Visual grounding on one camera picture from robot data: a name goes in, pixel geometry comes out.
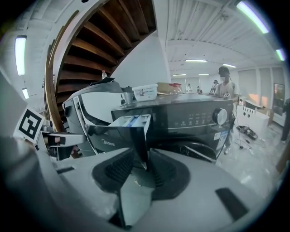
fluorescent light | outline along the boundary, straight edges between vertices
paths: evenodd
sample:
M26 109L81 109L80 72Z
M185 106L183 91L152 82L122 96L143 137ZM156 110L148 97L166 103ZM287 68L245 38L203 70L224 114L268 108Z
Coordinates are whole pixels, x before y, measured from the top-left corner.
M261 19L254 13L254 11L246 5L244 2L239 2L237 5L237 8L240 9L246 16L250 18L254 22L254 24L257 25L257 27L261 30L263 34L268 33L269 30L267 27L263 24Z
M276 52L277 52L277 54L278 54L280 60L281 60L281 61L284 61L284 60L285 60L285 54L284 54L284 51L283 51L282 49L277 49Z
M207 60L186 60L186 62L207 62Z
M26 36L18 36L15 39L15 59L17 73L19 76L25 74L24 68L24 53L25 53Z
M29 98L29 95L28 95L28 92L27 92L27 88L23 88L22 89L22 93L23 93L25 99L28 99Z
M231 67L231 68L236 68L236 66L233 66L233 65L230 65L230 64L226 64L226 63L224 63L223 66L228 66L228 67Z

laboratory room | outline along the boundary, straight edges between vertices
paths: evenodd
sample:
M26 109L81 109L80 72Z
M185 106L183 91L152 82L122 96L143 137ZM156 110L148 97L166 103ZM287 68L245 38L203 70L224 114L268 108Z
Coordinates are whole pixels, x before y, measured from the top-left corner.
M61 232L246 231L277 216L287 226L289 38L271 13L284 4L9 3L7 218Z

washing machine door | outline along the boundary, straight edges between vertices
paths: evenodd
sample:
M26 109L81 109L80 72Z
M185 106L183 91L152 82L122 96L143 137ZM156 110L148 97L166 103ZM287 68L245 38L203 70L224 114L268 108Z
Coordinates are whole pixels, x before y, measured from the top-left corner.
M214 164L217 161L214 149L197 141L170 140L156 144L154 148L175 152Z

ceiling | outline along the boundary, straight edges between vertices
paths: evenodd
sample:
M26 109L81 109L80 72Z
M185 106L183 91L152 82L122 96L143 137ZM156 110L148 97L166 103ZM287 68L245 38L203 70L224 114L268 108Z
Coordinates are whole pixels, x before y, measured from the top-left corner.
M234 5L234 0L169 0L166 54L170 73L217 74L238 68L279 64L262 32ZM186 59L206 59L188 63Z
M38 0L19 16L0 44L0 67L13 87L24 98L27 88L30 107L44 111L45 61L48 46L56 38L75 10L85 8L80 0ZM27 35L25 45L25 75L18 76L15 62L15 38Z

sign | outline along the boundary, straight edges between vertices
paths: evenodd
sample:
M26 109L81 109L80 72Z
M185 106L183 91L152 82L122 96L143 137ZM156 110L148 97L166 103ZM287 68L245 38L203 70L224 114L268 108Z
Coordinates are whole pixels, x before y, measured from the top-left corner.
M44 117L36 111L26 108L20 117L16 130L25 139L36 144Z

